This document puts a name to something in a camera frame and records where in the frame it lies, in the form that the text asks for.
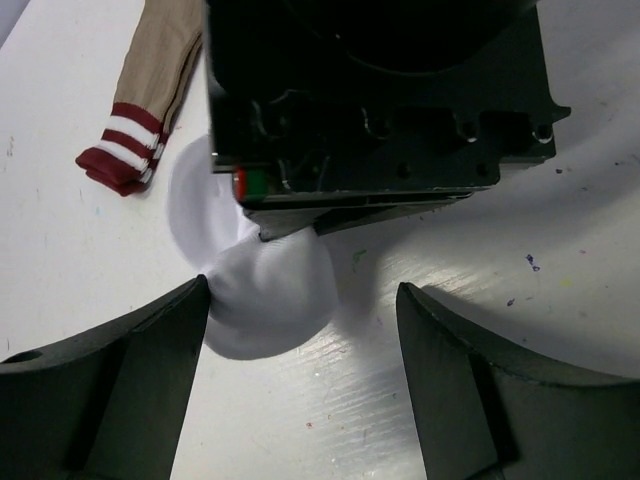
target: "paint speckle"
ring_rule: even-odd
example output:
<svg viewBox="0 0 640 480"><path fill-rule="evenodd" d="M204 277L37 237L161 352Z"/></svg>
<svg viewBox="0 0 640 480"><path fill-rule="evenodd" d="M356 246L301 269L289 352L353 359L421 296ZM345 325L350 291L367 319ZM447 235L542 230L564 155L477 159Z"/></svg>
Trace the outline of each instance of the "paint speckle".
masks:
<svg viewBox="0 0 640 480"><path fill-rule="evenodd" d="M13 136L9 137L9 147L7 148L7 157L11 158L13 157L13 142L15 141L15 139L13 138Z"/></svg>
<svg viewBox="0 0 640 480"><path fill-rule="evenodd" d="M353 273L356 273L356 266L360 263L362 257L364 257L366 254L367 250L365 249L359 250L353 254L353 256L351 257L351 269L353 270Z"/></svg>
<svg viewBox="0 0 640 480"><path fill-rule="evenodd" d="M536 261L533 258L533 255L529 254L525 258L527 259L527 262L529 262L529 265L531 265L531 269L534 272L539 272L540 271L540 267L538 265L536 265Z"/></svg>

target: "red stripe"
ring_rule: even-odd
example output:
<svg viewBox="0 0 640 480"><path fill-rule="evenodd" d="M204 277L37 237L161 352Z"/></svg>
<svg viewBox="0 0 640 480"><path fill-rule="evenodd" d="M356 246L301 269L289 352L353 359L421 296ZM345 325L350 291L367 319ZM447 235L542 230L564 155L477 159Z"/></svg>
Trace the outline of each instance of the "red stripe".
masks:
<svg viewBox="0 0 640 480"><path fill-rule="evenodd" d="M147 112L144 108L131 103L114 103L112 116L125 117L139 123L151 133L162 132L162 122Z"/></svg>
<svg viewBox="0 0 640 480"><path fill-rule="evenodd" d="M96 172L96 175L113 185L121 185L140 178L138 170L118 160L110 153L95 147L82 152L76 159L76 163L87 172Z"/></svg>
<svg viewBox="0 0 640 480"><path fill-rule="evenodd" d="M135 138L130 137L126 133L116 132L115 130L105 130L102 134L102 140L107 142L114 142L118 145L122 145L127 150L135 153L139 157L149 160L153 157L153 150L145 147Z"/></svg>

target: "screw hole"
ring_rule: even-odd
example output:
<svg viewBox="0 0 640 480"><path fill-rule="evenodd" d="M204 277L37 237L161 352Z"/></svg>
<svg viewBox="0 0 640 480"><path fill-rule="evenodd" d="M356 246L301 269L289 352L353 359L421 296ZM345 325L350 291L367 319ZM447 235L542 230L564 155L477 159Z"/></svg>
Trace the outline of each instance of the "screw hole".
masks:
<svg viewBox="0 0 640 480"><path fill-rule="evenodd" d="M460 135L469 143L478 140L478 125L475 122L464 122L460 125Z"/></svg>
<svg viewBox="0 0 640 480"><path fill-rule="evenodd" d="M540 143L549 143L553 139L553 129L551 125L538 125L534 136Z"/></svg>
<svg viewBox="0 0 640 480"><path fill-rule="evenodd" d="M398 165L396 173L398 175L398 178L406 180L407 178L411 177L411 168L409 167L409 164L407 162L402 162L400 165Z"/></svg>
<svg viewBox="0 0 640 480"><path fill-rule="evenodd" d="M476 172L478 172L478 175L481 177L487 177L489 175L489 167L484 163L479 163L476 166Z"/></svg>
<svg viewBox="0 0 640 480"><path fill-rule="evenodd" d="M2 363L22 363L28 362L29 360L35 360L38 357L42 356L42 352L38 350L30 350L28 352L22 352L14 355L13 357L7 358Z"/></svg>
<svg viewBox="0 0 640 480"><path fill-rule="evenodd" d="M362 109L364 115L364 126L367 133L378 140L386 140L392 133L391 119L384 115L374 115Z"/></svg>

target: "beige sock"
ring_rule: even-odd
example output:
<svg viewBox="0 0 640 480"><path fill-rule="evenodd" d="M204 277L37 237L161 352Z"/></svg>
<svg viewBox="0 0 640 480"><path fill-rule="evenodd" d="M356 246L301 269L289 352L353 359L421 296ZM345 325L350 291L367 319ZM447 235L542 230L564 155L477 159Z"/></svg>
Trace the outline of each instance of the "beige sock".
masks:
<svg viewBox="0 0 640 480"><path fill-rule="evenodd" d="M76 163L121 195L145 190L202 46L202 0L146 0L101 140Z"/></svg>

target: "white cloth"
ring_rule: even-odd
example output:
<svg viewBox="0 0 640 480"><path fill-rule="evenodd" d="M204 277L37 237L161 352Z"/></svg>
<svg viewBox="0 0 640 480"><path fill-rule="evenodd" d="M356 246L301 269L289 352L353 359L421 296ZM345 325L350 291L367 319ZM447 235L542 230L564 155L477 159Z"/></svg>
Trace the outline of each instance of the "white cloth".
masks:
<svg viewBox="0 0 640 480"><path fill-rule="evenodd" d="M253 359L295 348L338 308L331 258L312 228L263 243L236 203L230 175L211 174L209 137L189 145L173 169L169 228L186 260L209 281L207 344Z"/></svg>

